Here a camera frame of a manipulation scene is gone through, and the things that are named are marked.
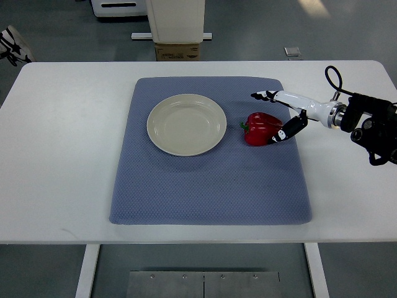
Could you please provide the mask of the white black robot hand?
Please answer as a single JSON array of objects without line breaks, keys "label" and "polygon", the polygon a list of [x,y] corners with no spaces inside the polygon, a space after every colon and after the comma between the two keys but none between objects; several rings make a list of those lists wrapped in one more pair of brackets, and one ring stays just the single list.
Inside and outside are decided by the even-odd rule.
[{"label": "white black robot hand", "polygon": [[286,91],[259,91],[251,97],[257,100],[279,102],[299,114],[286,122],[282,128],[268,140],[268,144],[279,143],[301,132],[309,120],[321,122],[327,128],[340,127],[346,106],[339,101],[318,102],[305,96]]}]

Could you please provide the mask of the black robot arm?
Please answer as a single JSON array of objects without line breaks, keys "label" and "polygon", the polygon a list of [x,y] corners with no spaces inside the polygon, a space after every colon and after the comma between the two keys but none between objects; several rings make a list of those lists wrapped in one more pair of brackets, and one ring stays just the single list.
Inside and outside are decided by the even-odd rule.
[{"label": "black robot arm", "polygon": [[396,104],[352,93],[348,105],[331,113],[331,124],[350,133],[350,139],[365,148],[372,166],[396,163]]}]

